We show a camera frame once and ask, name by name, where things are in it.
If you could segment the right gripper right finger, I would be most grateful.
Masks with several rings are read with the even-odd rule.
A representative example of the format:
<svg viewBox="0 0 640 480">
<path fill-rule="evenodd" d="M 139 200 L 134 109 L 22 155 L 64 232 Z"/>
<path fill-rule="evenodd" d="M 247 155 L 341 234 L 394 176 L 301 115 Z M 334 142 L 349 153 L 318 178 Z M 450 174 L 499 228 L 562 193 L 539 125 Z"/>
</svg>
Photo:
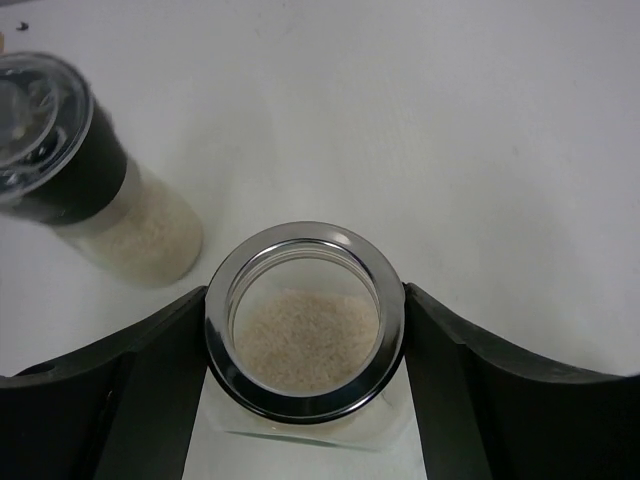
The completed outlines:
<svg viewBox="0 0 640 480">
<path fill-rule="evenodd" d="M 639 379 L 530 352 L 405 288 L 405 358 L 431 479 L 635 479 Z"/>
</svg>

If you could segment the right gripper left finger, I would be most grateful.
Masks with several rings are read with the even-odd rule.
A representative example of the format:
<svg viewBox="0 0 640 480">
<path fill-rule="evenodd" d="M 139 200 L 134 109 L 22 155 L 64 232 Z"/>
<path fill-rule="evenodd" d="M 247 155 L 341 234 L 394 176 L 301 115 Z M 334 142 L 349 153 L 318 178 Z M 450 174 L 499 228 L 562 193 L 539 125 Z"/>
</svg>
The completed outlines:
<svg viewBox="0 0 640 480">
<path fill-rule="evenodd" d="M 207 369 L 205 293 L 2 377 L 2 478 L 182 478 Z"/>
</svg>

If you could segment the clear glass jar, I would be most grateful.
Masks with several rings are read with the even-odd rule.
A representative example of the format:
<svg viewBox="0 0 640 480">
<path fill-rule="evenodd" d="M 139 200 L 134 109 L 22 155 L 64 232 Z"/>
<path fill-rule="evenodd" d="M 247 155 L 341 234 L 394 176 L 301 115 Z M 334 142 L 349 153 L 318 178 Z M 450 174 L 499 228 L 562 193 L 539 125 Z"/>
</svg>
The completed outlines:
<svg viewBox="0 0 640 480">
<path fill-rule="evenodd" d="M 410 419 L 403 284 L 345 228 L 297 221 L 250 237 L 205 297 L 204 411 L 237 435 L 357 450 Z"/>
</svg>

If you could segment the small white bottle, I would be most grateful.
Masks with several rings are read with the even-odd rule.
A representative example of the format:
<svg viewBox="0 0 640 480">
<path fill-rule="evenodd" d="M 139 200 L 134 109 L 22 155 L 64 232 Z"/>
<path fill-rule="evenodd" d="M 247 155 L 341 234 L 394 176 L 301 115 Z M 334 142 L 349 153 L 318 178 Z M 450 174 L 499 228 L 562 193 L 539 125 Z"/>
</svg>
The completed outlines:
<svg viewBox="0 0 640 480">
<path fill-rule="evenodd" d="M 1 212 L 150 287 L 184 277 L 203 245 L 196 213 L 127 153 L 88 81 L 40 52 L 1 57 Z"/>
</svg>

